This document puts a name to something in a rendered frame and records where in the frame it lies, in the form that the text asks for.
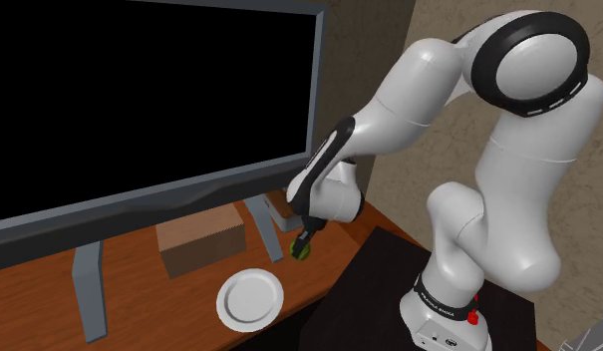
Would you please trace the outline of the green round fruit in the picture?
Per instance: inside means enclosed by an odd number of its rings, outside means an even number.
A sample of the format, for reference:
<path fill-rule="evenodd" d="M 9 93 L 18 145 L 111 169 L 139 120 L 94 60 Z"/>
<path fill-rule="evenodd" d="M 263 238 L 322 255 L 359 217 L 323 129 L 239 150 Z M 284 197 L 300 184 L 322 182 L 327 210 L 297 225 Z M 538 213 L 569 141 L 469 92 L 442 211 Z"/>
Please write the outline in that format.
<path fill-rule="evenodd" d="M 289 245 L 289 253 L 296 260 L 305 260 L 311 253 L 311 244 L 307 240 L 295 239 Z"/>

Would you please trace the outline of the white and brown box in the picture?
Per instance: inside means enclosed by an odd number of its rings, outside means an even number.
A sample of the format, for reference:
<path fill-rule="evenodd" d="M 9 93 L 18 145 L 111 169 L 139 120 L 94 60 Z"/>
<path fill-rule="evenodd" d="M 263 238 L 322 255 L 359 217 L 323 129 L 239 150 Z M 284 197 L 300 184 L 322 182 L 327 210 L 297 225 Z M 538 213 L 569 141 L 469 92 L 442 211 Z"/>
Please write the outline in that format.
<path fill-rule="evenodd" d="M 273 221 L 282 232 L 290 232 L 302 226 L 301 217 L 293 212 L 286 201 L 286 193 L 283 189 L 268 192 L 264 202 Z"/>

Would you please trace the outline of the white round plate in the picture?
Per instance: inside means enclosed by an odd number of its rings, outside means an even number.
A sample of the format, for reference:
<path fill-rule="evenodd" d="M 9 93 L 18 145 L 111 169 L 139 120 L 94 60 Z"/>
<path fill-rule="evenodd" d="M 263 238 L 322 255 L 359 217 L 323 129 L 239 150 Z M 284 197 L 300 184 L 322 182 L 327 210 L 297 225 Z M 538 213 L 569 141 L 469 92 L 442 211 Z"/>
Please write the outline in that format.
<path fill-rule="evenodd" d="M 257 332 L 269 326 L 279 315 L 284 290 L 279 279 L 261 268 L 248 268 L 230 276 L 216 297 L 216 313 L 230 330 Z"/>

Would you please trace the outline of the dark robot stand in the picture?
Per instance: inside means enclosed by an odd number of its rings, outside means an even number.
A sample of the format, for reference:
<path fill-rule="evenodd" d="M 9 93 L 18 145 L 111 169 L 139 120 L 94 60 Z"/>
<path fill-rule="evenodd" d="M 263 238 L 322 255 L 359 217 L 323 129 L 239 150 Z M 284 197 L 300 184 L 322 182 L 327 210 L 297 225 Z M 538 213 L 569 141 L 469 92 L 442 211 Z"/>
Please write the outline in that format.
<path fill-rule="evenodd" d="M 423 351 L 399 304 L 430 255 L 375 227 L 301 329 L 299 351 Z M 492 351 L 539 351 L 532 302 L 487 280 L 478 304 Z"/>

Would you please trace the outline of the brown cardboard box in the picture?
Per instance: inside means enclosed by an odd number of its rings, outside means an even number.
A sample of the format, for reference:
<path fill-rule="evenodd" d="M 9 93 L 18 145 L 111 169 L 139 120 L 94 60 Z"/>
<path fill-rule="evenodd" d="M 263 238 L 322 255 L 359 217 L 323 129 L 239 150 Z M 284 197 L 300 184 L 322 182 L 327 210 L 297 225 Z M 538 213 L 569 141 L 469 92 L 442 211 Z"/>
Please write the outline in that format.
<path fill-rule="evenodd" d="M 169 278 L 246 249 L 244 221 L 232 203 L 157 224 L 155 231 Z"/>

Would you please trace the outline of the brown wooden table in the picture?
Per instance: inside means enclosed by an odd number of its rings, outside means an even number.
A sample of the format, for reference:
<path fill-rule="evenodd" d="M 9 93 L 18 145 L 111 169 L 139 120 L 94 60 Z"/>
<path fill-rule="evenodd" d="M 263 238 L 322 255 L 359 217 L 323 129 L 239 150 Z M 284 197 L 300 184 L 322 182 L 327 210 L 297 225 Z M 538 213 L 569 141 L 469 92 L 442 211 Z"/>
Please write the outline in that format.
<path fill-rule="evenodd" d="M 72 280 L 75 253 L 63 251 L 0 270 L 0 351 L 217 351 L 248 334 L 226 328 L 215 299 L 222 283 L 250 267 L 273 272 L 284 288 L 274 328 L 324 297 L 347 264 L 380 226 L 409 235 L 371 204 L 351 224 L 331 223 L 313 240 L 305 261 L 272 262 L 246 205 L 235 207 L 245 222 L 245 251 L 171 279 L 147 227 L 105 240 L 102 273 L 108 334 L 87 342 Z"/>

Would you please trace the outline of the grey flat-screen television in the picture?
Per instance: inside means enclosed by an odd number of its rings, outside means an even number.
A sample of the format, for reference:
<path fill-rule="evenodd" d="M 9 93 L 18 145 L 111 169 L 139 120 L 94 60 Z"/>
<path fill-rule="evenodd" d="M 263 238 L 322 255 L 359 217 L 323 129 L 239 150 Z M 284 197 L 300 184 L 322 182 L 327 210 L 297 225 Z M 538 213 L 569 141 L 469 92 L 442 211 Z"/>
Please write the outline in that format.
<path fill-rule="evenodd" d="M 311 0 L 0 0 L 0 270 L 73 250 L 108 333 L 104 242 L 266 195 L 313 151 L 327 7 Z"/>

